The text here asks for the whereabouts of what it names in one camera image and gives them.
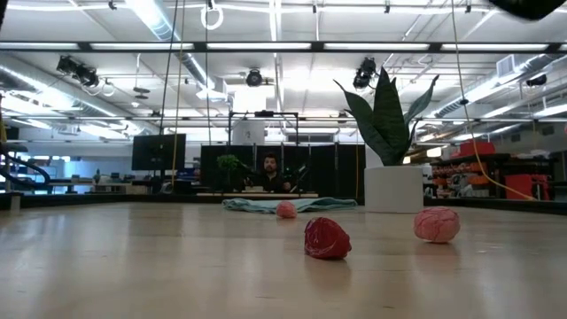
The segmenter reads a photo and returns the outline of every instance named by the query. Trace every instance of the green towel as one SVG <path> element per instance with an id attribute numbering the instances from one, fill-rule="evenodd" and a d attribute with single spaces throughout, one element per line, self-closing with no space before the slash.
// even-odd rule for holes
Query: green towel
<path id="1" fill-rule="evenodd" d="M 356 207 L 356 200 L 354 199 L 300 198 L 289 201 L 295 205 L 298 213 Z M 229 210 L 275 214 L 277 204 L 280 202 L 281 200 L 248 200 L 243 198 L 234 198 L 224 199 L 222 201 L 222 205 L 224 208 Z"/>

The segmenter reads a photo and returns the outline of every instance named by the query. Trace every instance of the green leaf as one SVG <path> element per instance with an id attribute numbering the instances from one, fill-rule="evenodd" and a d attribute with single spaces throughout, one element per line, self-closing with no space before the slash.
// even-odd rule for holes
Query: green leaf
<path id="1" fill-rule="evenodd" d="M 394 149 L 402 149 L 408 140 L 400 98 L 386 70 L 382 67 L 374 99 L 374 127 Z"/>
<path id="2" fill-rule="evenodd" d="M 409 134 L 409 139 L 408 142 L 406 143 L 406 146 L 396 154 L 396 163 L 397 163 L 396 165 L 400 165 L 403 162 L 404 157 L 406 157 L 406 153 L 408 153 L 409 147 L 411 147 L 411 144 L 414 140 L 414 134 L 416 133 L 416 127 L 418 122 L 419 121 L 416 121 L 414 127 L 411 129 L 411 133 Z"/>
<path id="3" fill-rule="evenodd" d="M 346 102 L 348 103 L 348 107 L 351 108 L 351 114 L 354 116 L 355 119 L 372 119 L 372 108 L 370 107 L 369 103 L 362 97 L 357 94 L 351 93 L 343 88 L 337 81 L 335 83 L 343 90 L 345 93 Z"/>
<path id="4" fill-rule="evenodd" d="M 437 75 L 431 81 L 431 85 L 425 93 L 423 93 L 412 105 L 409 107 L 408 112 L 404 115 L 404 121 L 406 122 L 406 126 L 409 125 L 411 119 L 415 118 L 417 114 L 421 113 L 431 102 L 431 98 L 433 97 L 433 87 L 435 86 L 435 82 L 439 76 Z"/>
<path id="5" fill-rule="evenodd" d="M 362 139 L 374 151 L 385 166 L 397 165 L 396 151 L 382 138 L 370 121 L 356 120 Z"/>
<path id="6" fill-rule="evenodd" d="M 372 122 L 372 109 L 366 100 L 354 93 L 350 93 L 343 89 L 346 97 L 346 102 L 350 110 L 345 110 L 350 113 L 358 124 L 364 142 L 380 157 L 385 166 L 395 165 L 396 151 L 384 140 L 378 133 Z"/>

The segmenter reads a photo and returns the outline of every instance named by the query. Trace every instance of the computer monitor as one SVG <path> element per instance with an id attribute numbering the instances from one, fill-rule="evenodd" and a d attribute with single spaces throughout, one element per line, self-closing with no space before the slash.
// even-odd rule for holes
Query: computer monitor
<path id="1" fill-rule="evenodd" d="M 175 169 L 185 168 L 185 134 L 177 135 Z M 135 136 L 132 145 L 132 170 L 173 169 L 175 136 Z"/>

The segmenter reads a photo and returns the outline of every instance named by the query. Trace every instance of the red ball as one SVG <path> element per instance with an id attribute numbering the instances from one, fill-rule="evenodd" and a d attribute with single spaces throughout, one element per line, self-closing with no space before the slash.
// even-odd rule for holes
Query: red ball
<path id="1" fill-rule="evenodd" d="M 298 216 L 298 210 L 292 202 L 282 200 L 277 204 L 276 215 L 280 218 L 295 218 Z"/>
<path id="2" fill-rule="evenodd" d="M 350 237 L 340 226 L 317 217 L 305 227 L 305 254 L 317 259 L 343 259 L 352 249 Z"/>
<path id="3" fill-rule="evenodd" d="M 425 208 L 414 219 L 416 236 L 432 243 L 447 243 L 460 229 L 459 215 L 447 207 Z"/>

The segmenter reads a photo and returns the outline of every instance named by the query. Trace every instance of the air vent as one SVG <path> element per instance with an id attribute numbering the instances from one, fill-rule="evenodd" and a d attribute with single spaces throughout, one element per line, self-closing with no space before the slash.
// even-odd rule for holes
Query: air vent
<path id="1" fill-rule="evenodd" d="M 496 72 L 499 78 L 513 74 L 515 67 L 514 55 L 508 55 L 506 58 L 496 62 Z"/>
<path id="2" fill-rule="evenodd" d="M 541 129 L 541 134 L 543 136 L 550 136 L 553 135 L 554 133 L 555 133 L 555 128 L 553 126 L 548 126 Z"/>

